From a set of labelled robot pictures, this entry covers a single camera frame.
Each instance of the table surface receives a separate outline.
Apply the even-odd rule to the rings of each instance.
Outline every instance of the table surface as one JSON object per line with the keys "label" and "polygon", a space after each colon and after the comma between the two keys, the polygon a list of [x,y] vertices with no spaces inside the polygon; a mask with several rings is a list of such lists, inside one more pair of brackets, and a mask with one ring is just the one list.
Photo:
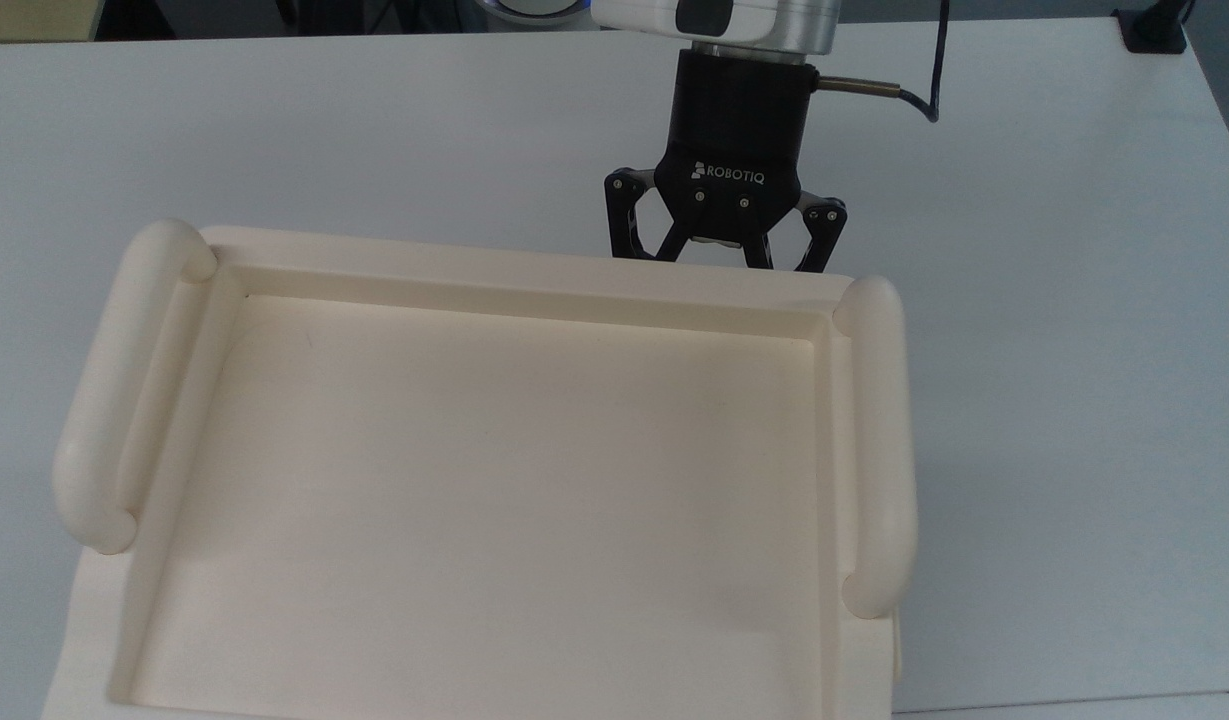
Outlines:
{"label": "table surface", "polygon": [[[933,41],[843,26],[815,63],[924,87]],[[659,158],[680,47],[0,45],[0,719],[38,714],[60,648],[53,444],[144,224],[605,256],[601,179]],[[941,122],[819,96],[801,174],[850,205],[830,269],[908,311],[896,710],[1228,691],[1229,136],[1195,57],[1126,54],[1111,18],[952,23]]]}

